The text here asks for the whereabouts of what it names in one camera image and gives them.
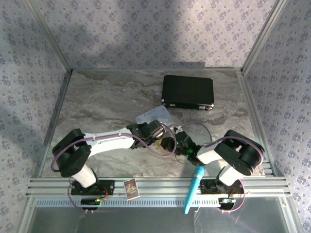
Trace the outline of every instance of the marble floor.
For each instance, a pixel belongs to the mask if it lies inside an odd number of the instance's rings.
[[[52,148],[72,129],[80,128],[83,133],[118,130],[135,122],[135,117],[140,114],[159,106],[163,76],[167,74],[209,77],[214,83],[214,109],[206,112],[169,108],[175,124],[203,123],[209,128],[213,140],[222,137],[229,129],[254,139],[235,71],[74,71],[42,176],[60,176],[50,169]],[[197,144],[209,141],[207,132],[200,125],[188,126],[185,131]],[[154,149],[167,153],[156,146]],[[107,151],[92,156],[86,164],[99,177],[192,177],[195,170],[191,164],[178,163],[175,156],[163,158],[147,149]],[[206,166],[206,176],[216,176],[225,165],[225,161],[212,162]],[[263,169],[259,167],[253,175],[263,175]]]

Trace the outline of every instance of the patterned wallpaper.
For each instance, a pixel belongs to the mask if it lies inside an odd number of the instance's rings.
[[[310,0],[289,0],[247,77],[275,162],[311,232]]]
[[[23,1],[0,1],[0,232],[14,232],[65,72]]]
[[[73,69],[241,67],[275,0],[37,0]]]

